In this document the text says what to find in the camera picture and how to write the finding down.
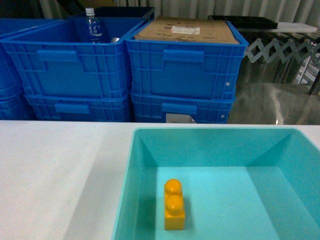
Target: bottle cap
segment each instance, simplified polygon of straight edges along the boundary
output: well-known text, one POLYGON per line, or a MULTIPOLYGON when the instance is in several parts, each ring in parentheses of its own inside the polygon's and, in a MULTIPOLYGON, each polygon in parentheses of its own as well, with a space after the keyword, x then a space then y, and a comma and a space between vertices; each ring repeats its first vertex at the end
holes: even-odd
POLYGON ((95 9, 92 8, 92 7, 87 7, 85 9, 85 14, 88 16, 88 17, 92 17, 95 15, 95 9))
POLYGON ((119 40, 120 40, 120 38, 114 37, 114 38, 111 39, 110 43, 114 44, 114 43, 118 42, 119 40))

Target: sticker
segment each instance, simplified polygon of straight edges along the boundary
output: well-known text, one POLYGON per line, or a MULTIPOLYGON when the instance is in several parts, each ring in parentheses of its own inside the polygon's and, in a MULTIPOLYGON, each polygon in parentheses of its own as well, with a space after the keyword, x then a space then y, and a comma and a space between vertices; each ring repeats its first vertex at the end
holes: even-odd
POLYGON ((170 30, 173 34, 191 34, 199 35, 200 27, 173 26, 170 30))

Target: cardboard box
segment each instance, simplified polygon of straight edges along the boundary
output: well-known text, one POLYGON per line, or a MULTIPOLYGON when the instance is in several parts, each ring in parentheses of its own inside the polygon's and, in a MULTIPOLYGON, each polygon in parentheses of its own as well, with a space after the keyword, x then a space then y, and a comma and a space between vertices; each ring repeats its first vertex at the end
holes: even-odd
POLYGON ((163 16, 150 23, 134 38, 171 42, 239 44, 225 21, 163 16))

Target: water bottle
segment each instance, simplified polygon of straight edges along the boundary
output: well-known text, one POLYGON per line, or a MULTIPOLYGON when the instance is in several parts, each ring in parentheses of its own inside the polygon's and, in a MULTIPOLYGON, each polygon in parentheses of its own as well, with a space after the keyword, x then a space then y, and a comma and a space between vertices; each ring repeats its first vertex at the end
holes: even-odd
POLYGON ((102 42, 102 28, 98 18, 95 17, 95 10, 92 7, 85 9, 87 16, 85 20, 85 31, 89 42, 98 44, 102 42))

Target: bottle label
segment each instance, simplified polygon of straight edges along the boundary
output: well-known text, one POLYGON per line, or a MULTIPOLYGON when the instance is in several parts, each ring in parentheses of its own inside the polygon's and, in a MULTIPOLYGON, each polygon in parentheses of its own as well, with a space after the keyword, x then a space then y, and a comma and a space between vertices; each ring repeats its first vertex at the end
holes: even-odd
POLYGON ((87 36, 91 42, 100 42, 102 40, 102 29, 99 22, 87 25, 87 36))

